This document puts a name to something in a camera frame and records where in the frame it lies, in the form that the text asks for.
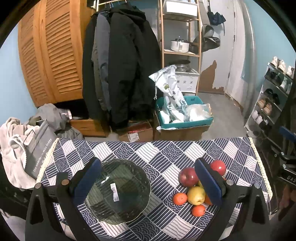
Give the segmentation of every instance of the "white sticker label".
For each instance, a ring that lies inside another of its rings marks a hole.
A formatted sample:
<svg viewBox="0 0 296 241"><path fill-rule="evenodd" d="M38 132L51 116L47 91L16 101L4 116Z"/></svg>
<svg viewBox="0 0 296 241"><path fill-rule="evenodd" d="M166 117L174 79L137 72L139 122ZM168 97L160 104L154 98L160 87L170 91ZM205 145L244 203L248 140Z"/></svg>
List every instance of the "white sticker label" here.
<svg viewBox="0 0 296 241"><path fill-rule="evenodd" d="M71 120L72 119L71 111L70 110L67 110L67 111L68 111L69 119Z"/></svg>
<svg viewBox="0 0 296 241"><path fill-rule="evenodd" d="M128 138L129 138L130 142L135 142L140 139L138 133L128 134Z"/></svg>
<svg viewBox="0 0 296 241"><path fill-rule="evenodd" d="M117 193L117 188L115 183L110 184L111 190L113 191L113 201L117 202L119 201L118 193Z"/></svg>

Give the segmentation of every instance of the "teal plastic crate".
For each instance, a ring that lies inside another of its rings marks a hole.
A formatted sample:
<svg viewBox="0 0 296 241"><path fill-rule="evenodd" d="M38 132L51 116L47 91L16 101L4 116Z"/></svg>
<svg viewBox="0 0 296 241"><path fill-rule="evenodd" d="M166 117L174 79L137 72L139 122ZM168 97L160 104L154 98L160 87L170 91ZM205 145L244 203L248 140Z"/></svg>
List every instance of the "teal plastic crate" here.
<svg viewBox="0 0 296 241"><path fill-rule="evenodd" d="M192 104L204 104L202 100L198 96L184 96L185 101L187 102L188 105ZM213 117L206 119L206 120L199 120L199 121L188 121L188 122L183 122L183 123L169 123L169 124L164 124L163 119L159 113L159 110L162 109L164 105L164 97L161 97L156 100L156 112L158 115L159 123L161 128L163 129L168 129L168 128L190 128L190 127L197 127L197 126L210 126L214 120Z"/></svg>

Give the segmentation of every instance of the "orange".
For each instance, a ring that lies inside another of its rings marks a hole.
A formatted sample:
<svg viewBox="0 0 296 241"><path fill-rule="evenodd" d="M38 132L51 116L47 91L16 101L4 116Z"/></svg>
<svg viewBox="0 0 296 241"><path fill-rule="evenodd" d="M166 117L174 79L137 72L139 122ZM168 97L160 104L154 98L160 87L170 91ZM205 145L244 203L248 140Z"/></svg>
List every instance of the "orange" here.
<svg viewBox="0 0 296 241"><path fill-rule="evenodd" d="M211 200L209 199L209 196L207 194L205 195L205 201L204 201L204 203L205 204L208 204L208 205L213 205L212 202L211 202Z"/></svg>
<svg viewBox="0 0 296 241"><path fill-rule="evenodd" d="M195 217L201 217L202 215L205 214L205 206L204 205L198 205L195 206L192 211L191 211L192 215Z"/></svg>
<svg viewBox="0 0 296 241"><path fill-rule="evenodd" d="M176 205L183 205L187 201L187 195L185 193L176 193L173 196L173 203Z"/></svg>

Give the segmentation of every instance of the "green glass plate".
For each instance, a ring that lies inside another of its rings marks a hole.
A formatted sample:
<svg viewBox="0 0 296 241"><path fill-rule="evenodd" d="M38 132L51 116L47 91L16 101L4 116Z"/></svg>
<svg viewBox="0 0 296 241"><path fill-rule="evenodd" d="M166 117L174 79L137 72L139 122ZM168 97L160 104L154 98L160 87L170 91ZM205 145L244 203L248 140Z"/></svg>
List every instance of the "green glass plate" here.
<svg viewBox="0 0 296 241"><path fill-rule="evenodd" d="M151 184L140 166L112 159L102 163L101 177L84 203L99 221L116 225L136 219L147 207L150 192Z"/></svg>

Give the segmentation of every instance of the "wardrobe door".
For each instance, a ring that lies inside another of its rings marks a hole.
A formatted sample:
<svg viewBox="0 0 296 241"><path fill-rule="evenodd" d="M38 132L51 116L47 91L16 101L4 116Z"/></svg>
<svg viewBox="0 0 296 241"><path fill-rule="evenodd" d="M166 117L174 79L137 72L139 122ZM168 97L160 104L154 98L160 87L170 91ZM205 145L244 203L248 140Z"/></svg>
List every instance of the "wardrobe door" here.
<svg viewBox="0 0 296 241"><path fill-rule="evenodd" d="M39 16L40 3L26 14L18 25L20 64L27 88L37 107L56 102L46 76L41 53Z"/></svg>
<svg viewBox="0 0 296 241"><path fill-rule="evenodd" d="M40 2L42 54L57 102L82 99L80 1Z"/></svg>

